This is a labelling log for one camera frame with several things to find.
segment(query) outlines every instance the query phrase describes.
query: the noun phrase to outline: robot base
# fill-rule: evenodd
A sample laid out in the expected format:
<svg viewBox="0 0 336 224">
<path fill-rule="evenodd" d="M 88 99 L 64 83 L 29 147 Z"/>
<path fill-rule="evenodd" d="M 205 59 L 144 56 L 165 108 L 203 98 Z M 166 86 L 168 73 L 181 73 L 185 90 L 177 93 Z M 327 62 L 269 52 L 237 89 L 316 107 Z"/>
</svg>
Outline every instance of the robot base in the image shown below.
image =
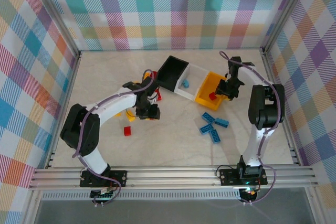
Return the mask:
<svg viewBox="0 0 336 224">
<path fill-rule="evenodd" d="M 126 170 L 108 170 L 108 171 L 105 171 L 102 174 L 102 176 L 117 180 L 121 184 L 121 187 L 126 186 L 126 180 L 127 180 Z M 81 180 L 79 183 L 80 187 L 115 187 L 115 186 L 118 186 L 116 183 L 113 183 L 107 179 L 99 178 L 87 170 L 84 170 L 81 173 L 80 177 L 81 177 Z"/>
<path fill-rule="evenodd" d="M 262 169 L 259 178 L 239 178 L 239 171 L 237 169 L 220 169 L 219 170 L 220 184 L 222 186 L 258 186 L 267 185 L 266 172 Z"/>
</svg>

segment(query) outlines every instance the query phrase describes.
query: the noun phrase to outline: yellow bin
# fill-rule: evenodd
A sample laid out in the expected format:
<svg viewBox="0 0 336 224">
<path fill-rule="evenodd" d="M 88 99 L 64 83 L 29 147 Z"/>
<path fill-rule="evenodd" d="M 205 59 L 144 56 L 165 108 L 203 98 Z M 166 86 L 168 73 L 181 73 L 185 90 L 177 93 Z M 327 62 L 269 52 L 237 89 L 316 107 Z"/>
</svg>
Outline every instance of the yellow bin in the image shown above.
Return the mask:
<svg viewBox="0 0 336 224">
<path fill-rule="evenodd" d="M 229 98 L 225 95 L 216 95 L 217 99 L 213 101 L 209 98 L 209 94 L 216 91 L 221 79 L 226 80 L 225 77 L 220 76 L 219 74 L 209 72 L 197 93 L 195 102 L 206 106 L 209 109 L 217 110 L 223 100 L 229 100 Z"/>
</svg>

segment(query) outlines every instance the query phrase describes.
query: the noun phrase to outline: aluminum rail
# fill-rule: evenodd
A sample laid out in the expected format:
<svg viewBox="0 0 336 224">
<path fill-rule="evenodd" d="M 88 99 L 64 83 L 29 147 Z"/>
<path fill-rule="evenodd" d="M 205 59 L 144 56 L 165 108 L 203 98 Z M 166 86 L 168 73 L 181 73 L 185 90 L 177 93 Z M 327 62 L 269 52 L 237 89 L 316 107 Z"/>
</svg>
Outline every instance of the aluminum rail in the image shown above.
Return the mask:
<svg viewBox="0 0 336 224">
<path fill-rule="evenodd" d="M 133 189 L 221 189 L 243 188 L 221 186 L 215 176 L 218 166 L 177 166 L 177 167 L 114 167 L 127 170 L 127 184 L 123 190 Z M 310 166 L 274 165 L 277 171 L 276 188 L 310 187 L 317 185 L 317 179 Z M 30 184 L 31 190 L 74 190 L 99 189 L 79 187 L 79 168 L 49 168 L 36 170 Z M 273 172 L 265 169 L 269 188 Z"/>
</svg>

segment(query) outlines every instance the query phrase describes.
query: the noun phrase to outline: blue lego brick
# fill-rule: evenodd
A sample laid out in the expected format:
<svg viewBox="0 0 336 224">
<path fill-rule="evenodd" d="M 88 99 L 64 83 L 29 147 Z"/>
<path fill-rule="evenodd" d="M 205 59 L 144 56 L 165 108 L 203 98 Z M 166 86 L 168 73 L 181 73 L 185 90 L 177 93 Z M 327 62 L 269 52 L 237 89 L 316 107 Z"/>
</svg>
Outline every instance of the blue lego brick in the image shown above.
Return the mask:
<svg viewBox="0 0 336 224">
<path fill-rule="evenodd" d="M 223 120 L 223 119 L 220 119 L 220 118 L 216 118 L 215 124 L 217 124 L 219 126 L 222 126 L 224 128 L 227 128 L 229 126 L 229 121 L 226 121 L 226 120 Z"/>
<path fill-rule="evenodd" d="M 205 112 L 202 115 L 202 118 L 208 123 L 214 123 L 215 122 L 215 119 L 211 115 L 209 115 L 207 112 Z"/>
<path fill-rule="evenodd" d="M 220 143 L 220 138 L 219 138 L 219 135 L 218 135 L 218 133 L 217 133 L 216 130 L 212 130 L 212 131 L 210 131 L 210 137 L 211 137 L 212 142 L 213 142 L 214 144 L 218 144 L 218 143 Z"/>
<path fill-rule="evenodd" d="M 183 82 L 182 82 L 182 85 L 183 87 L 185 87 L 186 89 L 189 88 L 189 82 L 187 79 L 185 79 Z"/>
<path fill-rule="evenodd" d="M 205 133 L 208 133 L 209 131 L 212 131 L 214 128 L 212 127 L 211 124 L 208 124 L 206 126 L 203 126 L 202 128 L 200 128 L 200 132 L 202 135 L 204 135 Z"/>
</svg>

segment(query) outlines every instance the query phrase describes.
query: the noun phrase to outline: gray floor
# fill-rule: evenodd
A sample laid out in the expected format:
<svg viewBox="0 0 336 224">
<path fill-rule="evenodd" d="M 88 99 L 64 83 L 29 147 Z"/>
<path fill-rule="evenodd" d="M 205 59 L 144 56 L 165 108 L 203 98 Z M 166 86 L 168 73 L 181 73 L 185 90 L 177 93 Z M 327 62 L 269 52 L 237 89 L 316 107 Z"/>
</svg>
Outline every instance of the gray floor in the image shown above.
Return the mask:
<svg viewBox="0 0 336 224">
<path fill-rule="evenodd" d="M 42 201 L 35 224 L 74 223 L 315 223 L 303 188 L 274 189 L 253 206 L 238 200 L 116 200 L 104 208 L 90 201 Z"/>
</svg>

